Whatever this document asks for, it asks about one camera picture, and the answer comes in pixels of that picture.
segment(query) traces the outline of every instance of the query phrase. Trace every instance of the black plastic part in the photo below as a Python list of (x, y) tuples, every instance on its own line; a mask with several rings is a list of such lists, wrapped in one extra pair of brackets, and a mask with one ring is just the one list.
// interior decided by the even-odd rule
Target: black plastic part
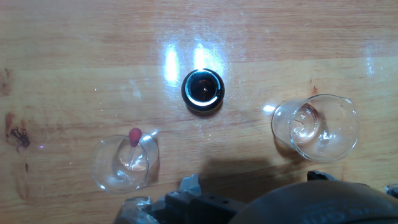
[(181, 95), (193, 111), (207, 113), (217, 109), (223, 102), (224, 82), (214, 71), (204, 68), (190, 72), (181, 86)]
[(188, 224), (227, 224), (245, 203), (215, 194), (203, 194), (194, 198), (187, 210)]
[(265, 194), (228, 224), (398, 223), (398, 200), (364, 184), (314, 180)]
[(195, 197), (188, 192), (170, 192), (164, 202), (148, 206), (147, 211), (159, 223), (227, 224), (245, 206), (214, 194)]
[(325, 177), (325, 175), (316, 174), (314, 171), (309, 171), (309, 172), (307, 172), (307, 180), (308, 181), (311, 181), (311, 180), (328, 180), (328, 178)]

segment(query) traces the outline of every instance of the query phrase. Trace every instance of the upside-down glass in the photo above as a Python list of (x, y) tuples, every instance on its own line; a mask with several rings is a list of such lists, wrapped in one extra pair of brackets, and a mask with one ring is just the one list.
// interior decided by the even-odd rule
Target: upside-down glass
[(278, 140), (313, 162), (347, 156), (359, 136), (359, 121), (350, 99), (316, 95), (280, 105), (272, 118)]
[(113, 194), (125, 194), (147, 185), (149, 170), (159, 157), (156, 142), (142, 134), (137, 147), (128, 136), (100, 141), (91, 153), (90, 172), (98, 186)]

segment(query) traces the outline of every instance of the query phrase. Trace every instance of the round black object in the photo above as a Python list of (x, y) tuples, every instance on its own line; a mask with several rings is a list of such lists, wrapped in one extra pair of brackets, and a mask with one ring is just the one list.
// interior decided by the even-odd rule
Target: round black object
[(398, 223), (398, 200), (364, 184), (314, 180), (265, 194), (228, 224), (246, 223)]
[(181, 86), (181, 94), (187, 106), (196, 112), (206, 113), (223, 102), (224, 82), (214, 71), (204, 68), (190, 72)]

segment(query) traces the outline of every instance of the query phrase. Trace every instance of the wood grain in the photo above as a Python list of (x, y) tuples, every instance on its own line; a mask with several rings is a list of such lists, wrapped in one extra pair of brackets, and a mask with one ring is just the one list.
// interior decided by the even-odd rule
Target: wood grain
[[(195, 173), (244, 202), (314, 169), (378, 190), (398, 181), (396, 1), (12, 0), (0, 29), (0, 223), (111, 223), (124, 199)], [(198, 67), (226, 87), (210, 118), (180, 96)], [(358, 145), (332, 164), (275, 144), (263, 110), (320, 93), (351, 98), (360, 118)], [(133, 127), (157, 131), (158, 181), (103, 192), (90, 153)]]

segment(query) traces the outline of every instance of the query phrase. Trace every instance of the black ring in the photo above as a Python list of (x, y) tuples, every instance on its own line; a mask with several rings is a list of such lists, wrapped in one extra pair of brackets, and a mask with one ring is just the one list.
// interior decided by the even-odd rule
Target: black ring
[[(209, 90), (203, 88), (206, 91), (206, 95), (201, 95), (201, 99), (196, 93), (192, 93), (191, 90), (195, 85), (201, 85), (203, 82), (210, 84), (211, 88)], [(223, 102), (224, 93), (224, 82), (221, 77), (216, 72), (207, 68), (196, 69), (190, 72), (185, 77), (181, 86), (181, 94), (185, 104), (191, 110), (201, 113), (210, 112), (219, 107)]]

